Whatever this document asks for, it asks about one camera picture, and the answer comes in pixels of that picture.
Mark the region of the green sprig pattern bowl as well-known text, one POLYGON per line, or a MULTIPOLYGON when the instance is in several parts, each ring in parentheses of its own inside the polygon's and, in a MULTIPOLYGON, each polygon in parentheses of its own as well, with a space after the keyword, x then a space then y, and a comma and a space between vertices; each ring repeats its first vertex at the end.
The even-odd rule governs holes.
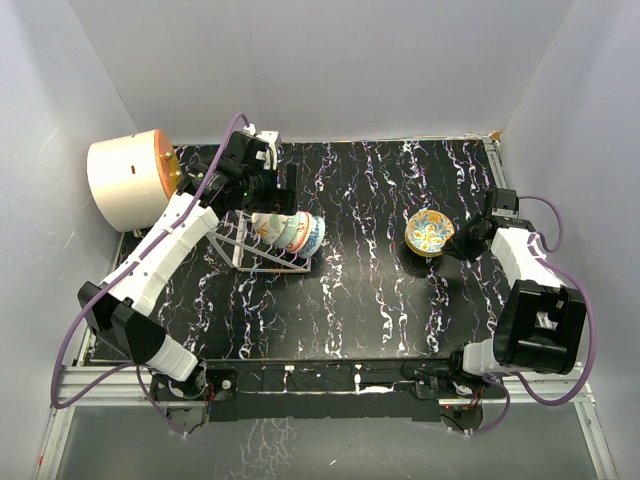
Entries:
POLYGON ((287 215, 253 213, 251 216, 253 231, 265 243, 275 246, 274 242, 284 230, 287 217, 287 215))

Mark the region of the yellow sun pattern bowl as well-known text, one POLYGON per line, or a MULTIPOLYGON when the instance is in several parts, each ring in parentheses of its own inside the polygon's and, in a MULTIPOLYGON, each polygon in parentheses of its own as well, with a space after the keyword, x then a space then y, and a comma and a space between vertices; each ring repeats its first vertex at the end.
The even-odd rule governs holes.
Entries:
POLYGON ((422 258, 437 258, 443 255, 443 252, 439 251, 439 252, 423 252, 423 251, 416 251, 416 250, 411 250, 411 252, 419 257, 422 258))

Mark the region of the white wire dish rack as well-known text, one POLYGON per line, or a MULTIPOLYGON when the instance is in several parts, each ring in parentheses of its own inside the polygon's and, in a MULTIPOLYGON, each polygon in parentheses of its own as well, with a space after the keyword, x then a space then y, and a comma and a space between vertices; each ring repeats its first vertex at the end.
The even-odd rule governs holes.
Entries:
POLYGON ((252 274, 307 274, 311 260, 297 263, 298 257, 289 259, 284 250, 275 252, 263 244, 251 230, 250 216, 241 211, 228 214, 206 238, 224 263, 238 272, 252 274))

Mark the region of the orange leaf pattern bowl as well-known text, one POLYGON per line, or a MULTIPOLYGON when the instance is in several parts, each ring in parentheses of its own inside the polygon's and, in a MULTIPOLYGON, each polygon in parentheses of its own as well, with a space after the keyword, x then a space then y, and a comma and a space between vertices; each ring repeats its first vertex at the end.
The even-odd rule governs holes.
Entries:
POLYGON ((441 250, 441 249, 439 249, 439 250, 433 250, 433 251, 431 251, 431 250, 424 250, 424 249, 420 249, 420 248, 415 247, 413 244, 411 244, 411 243, 409 243, 409 242, 406 242, 406 245, 407 245, 407 247, 408 247, 409 249, 411 249, 411 250, 416 250, 416 251, 423 251, 423 252, 439 252, 439 251, 441 251, 441 252, 442 252, 442 250, 441 250))

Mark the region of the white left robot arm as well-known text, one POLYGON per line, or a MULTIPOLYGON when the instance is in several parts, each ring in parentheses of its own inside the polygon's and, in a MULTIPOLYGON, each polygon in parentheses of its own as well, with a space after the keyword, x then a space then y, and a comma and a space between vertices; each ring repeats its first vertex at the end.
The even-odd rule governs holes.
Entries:
POLYGON ((285 187, 278 185, 280 143, 277 131, 231 133, 212 159, 186 170, 134 252, 100 284, 86 282, 78 292, 81 316, 101 342, 133 364, 169 377, 186 399, 205 390, 201 361, 150 315, 185 257, 228 212, 295 212, 295 168, 288 168, 285 187))

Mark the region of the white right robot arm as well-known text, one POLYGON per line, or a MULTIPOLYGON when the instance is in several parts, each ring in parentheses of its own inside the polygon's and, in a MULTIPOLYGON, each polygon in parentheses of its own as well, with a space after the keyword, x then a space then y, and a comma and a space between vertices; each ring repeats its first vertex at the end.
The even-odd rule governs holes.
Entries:
POLYGON ((491 188, 482 210, 446 241, 442 252, 475 261, 489 252, 500 264, 510 293, 493 337, 468 343, 451 356, 447 388, 466 397, 490 373, 569 373, 581 342, 586 305, 583 295, 545 266, 544 243, 519 217, 514 190, 491 188))

